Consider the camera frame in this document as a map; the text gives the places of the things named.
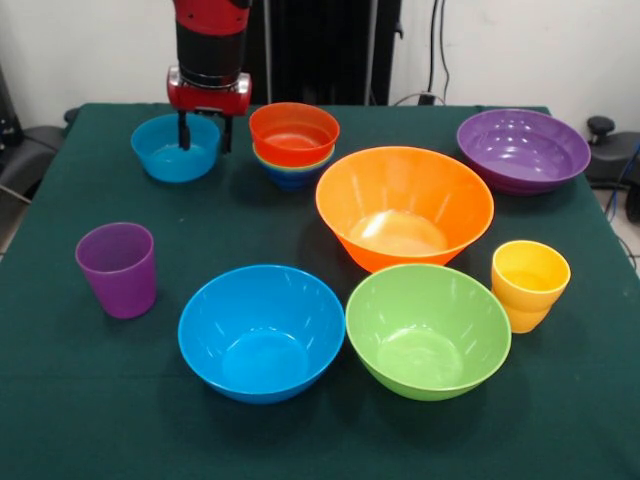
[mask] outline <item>orange bowl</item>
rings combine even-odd
[[[303,103],[272,103],[249,118],[256,153],[281,167],[306,167],[326,158],[340,124],[321,108]]]
[[[320,216],[349,255],[375,272],[402,263],[444,265],[493,219],[493,197],[470,168],[437,152],[379,147],[322,175]]]

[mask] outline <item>blue bowl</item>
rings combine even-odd
[[[178,145],[178,114],[144,122],[131,136],[131,147],[142,166],[156,180],[182,183],[207,173],[216,162],[220,130],[212,120],[188,114],[191,148]]]
[[[253,146],[253,153],[258,159],[258,162],[260,162],[262,168],[267,172],[267,176],[285,192],[302,190],[303,188],[316,183],[322,173],[329,165],[331,165],[334,152],[335,147],[325,159],[318,163],[314,163],[313,165],[308,165],[306,167],[282,167],[264,160],[256,152],[255,145]]]
[[[316,277],[278,265],[214,278],[187,303],[178,343],[191,369],[218,392],[266,404],[297,395],[333,361],[344,310]]]

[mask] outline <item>purple bowl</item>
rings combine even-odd
[[[578,132],[530,110],[474,115],[458,128],[458,145],[490,187],[511,195],[554,190],[582,173],[591,159]]]

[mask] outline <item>small blue bowl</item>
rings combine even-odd
[[[260,162],[262,168],[267,172],[267,176],[285,192],[302,190],[312,183],[317,182],[322,175],[322,172],[331,165],[334,152],[335,147],[331,149],[331,152],[327,157],[313,165],[308,165],[306,167],[282,167],[264,160],[260,155],[258,155],[258,152],[256,152],[255,145],[253,146],[253,153]]]
[[[142,166],[156,180],[182,183],[207,173],[216,163],[220,130],[212,120],[188,114],[191,148],[178,145],[178,114],[144,122],[131,136],[131,147]]]

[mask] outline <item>red bowl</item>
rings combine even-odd
[[[272,103],[249,119],[256,153],[281,167],[305,167],[331,153],[340,124],[326,111],[303,103]]]

